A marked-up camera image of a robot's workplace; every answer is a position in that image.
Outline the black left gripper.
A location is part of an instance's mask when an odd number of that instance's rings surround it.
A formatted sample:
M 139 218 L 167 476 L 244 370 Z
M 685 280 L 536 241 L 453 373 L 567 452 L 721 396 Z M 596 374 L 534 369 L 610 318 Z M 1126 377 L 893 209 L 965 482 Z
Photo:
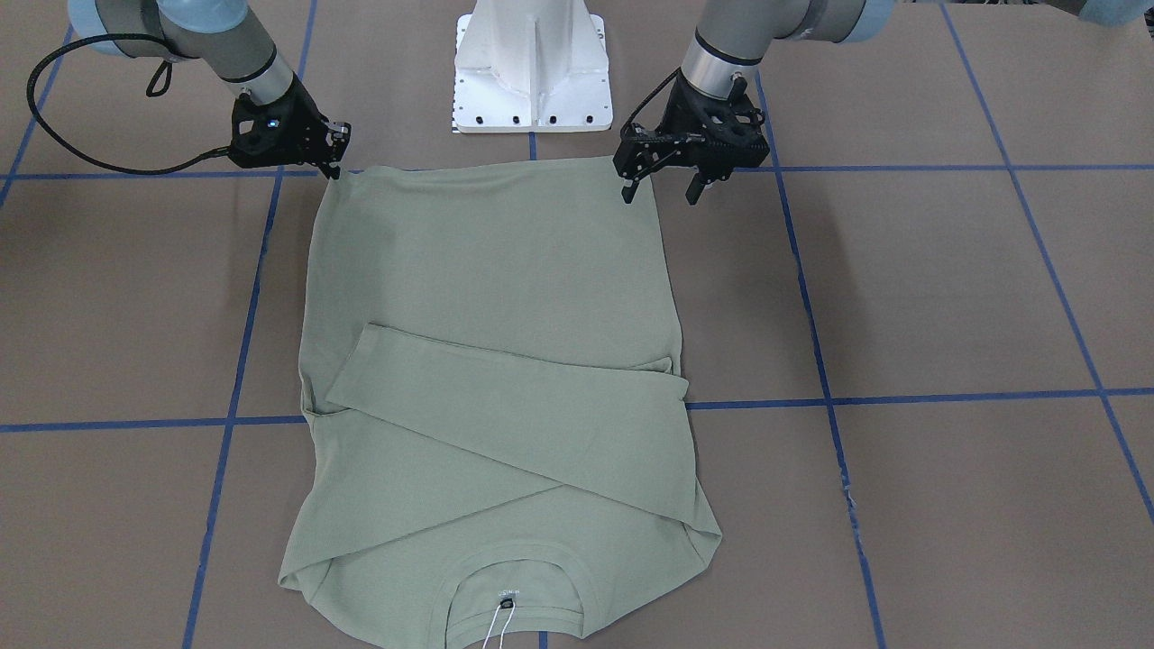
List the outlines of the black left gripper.
M 690 85 L 681 70 L 673 70 L 627 117 L 613 155 L 613 165 L 624 179 L 621 196 L 625 203 L 634 201 L 638 180 L 666 166 L 696 169 L 685 200 L 697 206 L 710 181 L 726 180 L 734 169 L 757 167 L 767 159 L 765 114 L 747 95 L 745 75 L 735 73 L 722 85 L 721 99 L 710 97 Z M 638 115 L 667 87 L 660 124 L 644 127 Z

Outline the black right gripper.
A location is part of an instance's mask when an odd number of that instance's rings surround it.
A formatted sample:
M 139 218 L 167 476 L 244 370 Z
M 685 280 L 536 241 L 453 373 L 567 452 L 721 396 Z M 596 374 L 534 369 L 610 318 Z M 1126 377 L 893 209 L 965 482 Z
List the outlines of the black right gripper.
M 227 159 L 242 169 L 312 165 L 325 179 L 342 176 L 340 161 L 351 142 L 351 125 L 330 122 L 293 75 L 280 98 L 260 105 L 252 91 L 234 100 Z

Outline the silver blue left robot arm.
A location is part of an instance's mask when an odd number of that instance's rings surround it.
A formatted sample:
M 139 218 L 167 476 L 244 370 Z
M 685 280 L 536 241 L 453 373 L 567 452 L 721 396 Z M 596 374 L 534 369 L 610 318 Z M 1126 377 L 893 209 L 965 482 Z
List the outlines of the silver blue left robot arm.
M 689 206 L 713 182 L 760 166 L 772 152 L 764 111 L 747 94 L 772 42 L 865 42 L 894 1 L 709 1 L 677 69 L 619 129 L 613 165 L 631 203 L 640 182 L 669 166 L 692 169 Z

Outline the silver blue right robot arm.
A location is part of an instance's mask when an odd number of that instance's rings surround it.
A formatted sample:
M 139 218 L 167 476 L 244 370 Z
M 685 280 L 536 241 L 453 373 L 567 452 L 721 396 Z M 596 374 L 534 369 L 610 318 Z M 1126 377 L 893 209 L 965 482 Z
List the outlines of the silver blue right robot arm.
M 351 140 L 349 124 L 322 115 L 247 1 L 70 1 L 69 20 L 82 49 L 170 67 L 203 60 L 234 94 L 226 147 L 198 161 L 226 157 L 242 169 L 310 165 L 328 179 Z

